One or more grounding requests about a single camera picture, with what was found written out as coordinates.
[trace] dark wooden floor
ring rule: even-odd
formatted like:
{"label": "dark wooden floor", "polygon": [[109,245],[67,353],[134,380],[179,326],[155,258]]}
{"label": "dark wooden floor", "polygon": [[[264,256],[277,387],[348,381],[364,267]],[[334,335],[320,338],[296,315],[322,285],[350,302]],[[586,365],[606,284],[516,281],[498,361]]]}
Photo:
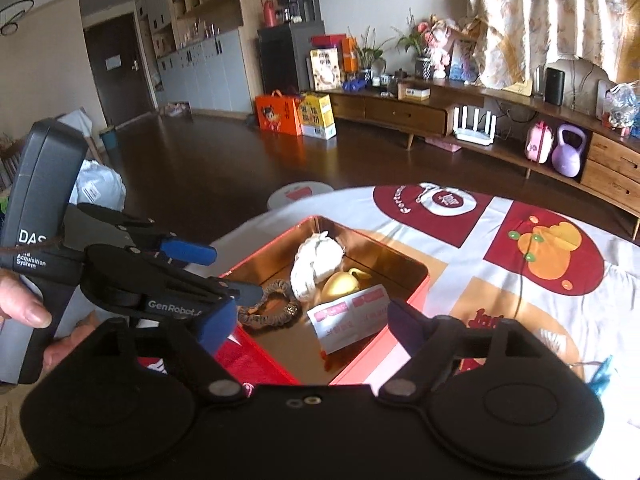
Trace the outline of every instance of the dark wooden floor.
{"label": "dark wooden floor", "polygon": [[444,150],[361,124],[338,122],[329,142],[275,135],[209,117],[139,121],[118,132],[113,167],[127,186],[126,211],[210,243],[267,210],[285,184],[319,180],[335,189],[435,182],[531,203],[629,239],[631,215],[553,179],[479,153]]}

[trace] tv stand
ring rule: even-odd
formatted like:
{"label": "tv stand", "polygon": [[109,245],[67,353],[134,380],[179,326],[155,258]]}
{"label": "tv stand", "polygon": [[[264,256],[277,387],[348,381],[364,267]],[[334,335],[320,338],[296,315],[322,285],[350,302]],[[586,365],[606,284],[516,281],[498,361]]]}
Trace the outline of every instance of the tv stand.
{"label": "tv stand", "polygon": [[[636,239],[640,228],[640,139],[621,139],[616,132],[604,128],[595,117],[545,103],[541,98],[465,85],[448,79],[412,80],[411,83],[416,88],[430,88],[430,97],[414,102],[380,97],[378,92],[369,90],[328,92],[334,116],[406,133],[407,149],[411,148],[415,136],[439,137],[451,144],[524,168],[527,179],[533,171],[576,187],[632,214],[636,222],[630,234],[633,240]],[[527,159],[524,144],[516,139],[501,140],[496,137],[489,146],[457,140],[452,134],[454,108],[463,105],[484,107],[486,98],[523,106],[542,116],[581,127],[587,133],[588,146],[583,152],[583,164],[578,176],[568,178],[559,174],[550,161],[538,164]]]}

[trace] curtain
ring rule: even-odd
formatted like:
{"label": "curtain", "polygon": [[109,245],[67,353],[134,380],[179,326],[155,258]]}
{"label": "curtain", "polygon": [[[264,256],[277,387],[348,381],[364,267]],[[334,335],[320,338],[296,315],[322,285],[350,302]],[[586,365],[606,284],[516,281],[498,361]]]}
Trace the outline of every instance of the curtain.
{"label": "curtain", "polygon": [[640,78],[640,0],[469,0],[480,81],[504,88],[581,57],[616,82]]}

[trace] dark brown door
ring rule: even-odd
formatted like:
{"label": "dark brown door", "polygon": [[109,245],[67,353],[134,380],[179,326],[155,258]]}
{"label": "dark brown door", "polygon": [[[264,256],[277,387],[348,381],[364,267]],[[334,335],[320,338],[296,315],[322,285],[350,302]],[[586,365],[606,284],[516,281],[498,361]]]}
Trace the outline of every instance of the dark brown door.
{"label": "dark brown door", "polygon": [[133,19],[133,14],[125,14],[84,31],[102,111],[110,126],[153,109]]}

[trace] purple kettlebell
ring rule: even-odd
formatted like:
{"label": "purple kettlebell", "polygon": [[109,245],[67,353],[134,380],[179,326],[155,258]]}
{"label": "purple kettlebell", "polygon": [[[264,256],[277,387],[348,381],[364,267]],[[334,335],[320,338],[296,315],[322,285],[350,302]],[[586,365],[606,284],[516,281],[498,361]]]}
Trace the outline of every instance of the purple kettlebell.
{"label": "purple kettlebell", "polygon": [[[564,142],[563,134],[565,130],[573,132],[582,139],[578,148],[574,148],[570,144]],[[580,156],[582,155],[586,145],[586,136],[580,128],[573,126],[572,124],[563,124],[560,126],[558,128],[558,145],[551,155],[551,163],[554,165],[554,168],[556,168],[556,171],[570,178],[573,178],[580,173]]]}

